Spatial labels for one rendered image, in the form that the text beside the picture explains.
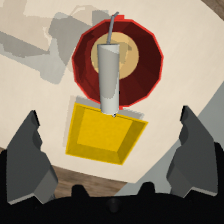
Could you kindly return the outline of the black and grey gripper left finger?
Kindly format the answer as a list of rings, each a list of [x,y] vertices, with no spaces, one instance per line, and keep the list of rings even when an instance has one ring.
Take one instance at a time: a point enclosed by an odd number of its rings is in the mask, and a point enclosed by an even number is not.
[[[37,113],[31,110],[1,151],[0,224],[21,224],[37,207],[56,199],[58,178],[46,153],[40,151],[39,126]]]

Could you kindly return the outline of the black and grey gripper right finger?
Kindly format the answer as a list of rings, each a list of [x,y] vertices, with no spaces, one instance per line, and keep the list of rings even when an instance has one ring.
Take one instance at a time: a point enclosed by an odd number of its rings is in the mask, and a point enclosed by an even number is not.
[[[170,194],[194,203],[213,224],[224,224],[224,151],[187,105],[180,121],[181,146],[166,175]]]

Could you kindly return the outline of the yellow shallow tray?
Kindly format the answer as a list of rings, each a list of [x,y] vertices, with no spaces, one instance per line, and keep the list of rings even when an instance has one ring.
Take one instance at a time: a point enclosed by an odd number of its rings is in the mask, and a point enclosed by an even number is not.
[[[74,103],[65,154],[123,165],[148,122]]]

